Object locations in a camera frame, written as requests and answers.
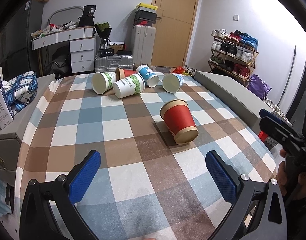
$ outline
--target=white sneaker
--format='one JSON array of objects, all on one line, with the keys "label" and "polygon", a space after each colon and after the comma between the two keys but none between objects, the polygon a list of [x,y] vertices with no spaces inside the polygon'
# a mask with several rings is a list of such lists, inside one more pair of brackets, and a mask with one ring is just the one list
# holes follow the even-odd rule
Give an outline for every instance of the white sneaker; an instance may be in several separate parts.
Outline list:
[{"label": "white sneaker", "polygon": [[216,46],[216,51],[220,51],[220,48],[221,48],[221,46],[222,46],[222,43],[221,42],[219,42],[218,44],[217,44],[217,46]]},{"label": "white sneaker", "polygon": [[219,42],[218,41],[213,41],[211,49],[216,50],[216,46]]},{"label": "white sneaker", "polygon": [[222,30],[219,30],[219,34],[217,36],[224,39],[226,35],[227,35],[226,30],[222,29]]},{"label": "white sneaker", "polygon": [[243,51],[242,51],[241,49],[238,49],[238,50],[237,50],[237,53],[236,53],[236,55],[235,55],[235,58],[240,59],[241,56],[242,56],[242,53],[243,53]]},{"label": "white sneaker", "polygon": [[219,30],[213,30],[211,35],[213,37],[217,37],[218,34],[219,34]]},{"label": "white sneaker", "polygon": [[242,55],[241,55],[241,60],[247,64],[249,64],[253,59],[253,54],[243,51]]}]

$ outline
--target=red paper cup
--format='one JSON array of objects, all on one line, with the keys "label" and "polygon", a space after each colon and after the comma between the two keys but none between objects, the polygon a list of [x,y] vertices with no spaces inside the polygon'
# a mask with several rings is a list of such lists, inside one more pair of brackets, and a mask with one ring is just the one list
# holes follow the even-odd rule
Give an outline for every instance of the red paper cup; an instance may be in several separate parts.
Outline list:
[{"label": "red paper cup", "polygon": [[129,77],[133,74],[136,73],[136,71],[133,71],[133,70],[127,70],[127,69],[122,69],[122,68],[117,68],[115,70],[115,73],[116,73],[116,78],[117,78],[117,81],[123,79],[123,78],[126,78],[126,77]]},{"label": "red paper cup", "polygon": [[162,106],[160,116],[174,136],[176,144],[182,145],[193,141],[198,136],[188,104],[175,99]]}]

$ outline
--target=wooden shoe rack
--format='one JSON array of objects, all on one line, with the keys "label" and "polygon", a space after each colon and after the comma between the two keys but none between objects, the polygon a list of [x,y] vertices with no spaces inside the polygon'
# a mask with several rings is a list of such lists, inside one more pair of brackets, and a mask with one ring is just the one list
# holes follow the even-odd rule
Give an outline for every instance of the wooden shoe rack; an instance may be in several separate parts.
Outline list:
[{"label": "wooden shoe rack", "polygon": [[227,74],[237,78],[238,80],[242,81],[244,86],[246,87],[247,86],[247,82],[250,81],[250,79],[249,79],[250,76],[252,75],[253,71],[255,70],[255,59],[256,59],[256,57],[258,56],[259,53],[257,51],[255,51],[253,47],[247,46],[245,44],[241,44],[241,43],[236,42],[236,41],[227,40],[227,39],[223,39],[223,38],[219,38],[219,37],[214,37],[214,36],[213,36],[213,38],[214,38],[214,40],[220,40],[221,42],[228,42],[230,44],[235,44],[238,47],[241,47],[242,49],[249,50],[253,54],[253,59],[251,60],[251,62],[249,64],[247,64],[247,63],[245,63],[244,61],[242,61],[240,59],[237,59],[235,57],[231,57],[231,56],[229,56],[227,54],[224,54],[224,53],[221,53],[219,51],[211,49],[211,52],[212,52],[213,56],[223,56],[222,59],[223,59],[224,63],[229,58],[229,59],[235,60],[237,63],[241,63],[242,65],[247,66],[249,68],[249,75],[246,78],[240,78],[239,76],[234,75],[233,73],[231,73],[229,71],[226,71],[225,69],[221,68],[220,66],[218,66],[218,65],[216,65],[214,63],[208,62],[209,66],[211,68],[210,72],[213,72],[214,69],[218,68],[218,69],[224,71],[225,73],[227,73]]}]

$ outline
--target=metal screw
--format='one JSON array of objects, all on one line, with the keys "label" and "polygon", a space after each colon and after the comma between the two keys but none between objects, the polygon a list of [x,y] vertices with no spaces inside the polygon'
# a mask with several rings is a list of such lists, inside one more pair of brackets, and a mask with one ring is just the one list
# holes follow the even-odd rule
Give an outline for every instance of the metal screw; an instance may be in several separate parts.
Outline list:
[{"label": "metal screw", "polygon": [[57,177],[58,181],[64,181],[65,179],[66,179],[66,176],[63,174]]},{"label": "metal screw", "polygon": [[276,179],[271,179],[271,183],[272,183],[273,185],[276,185],[276,184],[277,184],[277,180],[276,180]]},{"label": "metal screw", "polygon": [[250,178],[250,177],[249,177],[248,175],[246,175],[246,174],[242,174],[242,175],[241,175],[241,179],[242,179],[242,180],[247,181],[247,180],[249,180],[249,178]]},{"label": "metal screw", "polygon": [[31,186],[33,186],[35,183],[36,183],[36,179],[31,179],[31,180],[29,181],[29,184],[30,184]]}]

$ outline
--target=white paper cup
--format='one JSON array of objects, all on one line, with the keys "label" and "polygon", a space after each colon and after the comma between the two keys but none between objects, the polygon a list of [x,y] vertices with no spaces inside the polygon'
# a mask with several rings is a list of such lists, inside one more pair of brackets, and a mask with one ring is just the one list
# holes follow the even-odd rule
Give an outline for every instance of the white paper cup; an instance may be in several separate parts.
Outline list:
[{"label": "white paper cup", "polygon": [[166,92],[175,93],[183,85],[184,79],[180,74],[167,74],[162,80],[162,86]]},{"label": "white paper cup", "polygon": [[140,73],[144,79],[144,83],[150,88],[155,87],[160,81],[158,75],[156,75],[148,65],[141,65],[136,69],[136,71]]},{"label": "white paper cup", "polygon": [[101,95],[105,91],[111,89],[115,82],[116,82],[115,72],[108,72],[108,73],[96,72],[92,77],[92,88],[95,93]]},{"label": "white paper cup", "polygon": [[113,90],[117,98],[142,93],[144,88],[144,79],[139,73],[123,78],[113,84]]}]

